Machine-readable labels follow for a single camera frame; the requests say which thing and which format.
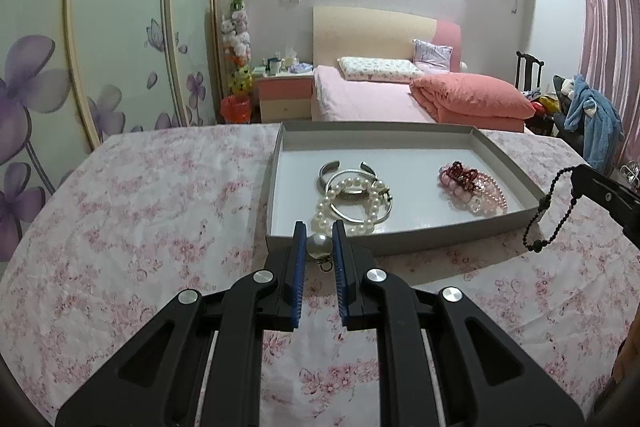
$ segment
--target table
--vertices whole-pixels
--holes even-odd
[[[262,68],[255,68],[252,75],[258,89],[262,123],[311,119],[313,71],[264,75]]]
[[[55,193],[0,282],[0,353],[48,419],[178,291],[226,289],[263,266],[277,131],[113,136]],[[580,161],[562,140],[486,133],[545,189]],[[556,193],[546,237],[569,202],[567,179]],[[513,232],[380,266],[422,289],[463,289],[587,409],[636,311],[637,256],[604,210],[580,200],[540,254]],[[375,333],[341,327],[334,291],[334,276],[309,264],[300,329],[265,333],[263,427],[378,424]]]

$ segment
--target curtain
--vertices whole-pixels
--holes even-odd
[[[620,161],[640,160],[640,0],[586,0],[580,73],[620,113]]]

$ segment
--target cream and pink headboard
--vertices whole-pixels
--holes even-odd
[[[451,46],[450,70],[460,71],[462,35],[457,24],[400,12],[314,6],[314,66],[337,66],[340,57],[411,60],[413,39]]]

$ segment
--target nightstand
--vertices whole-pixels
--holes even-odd
[[[252,72],[262,123],[310,120],[314,72],[265,75],[263,71],[255,68]]]

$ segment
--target mattress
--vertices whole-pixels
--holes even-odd
[[[348,82],[340,71],[329,66],[316,68],[311,119],[435,122],[412,97],[408,84]]]

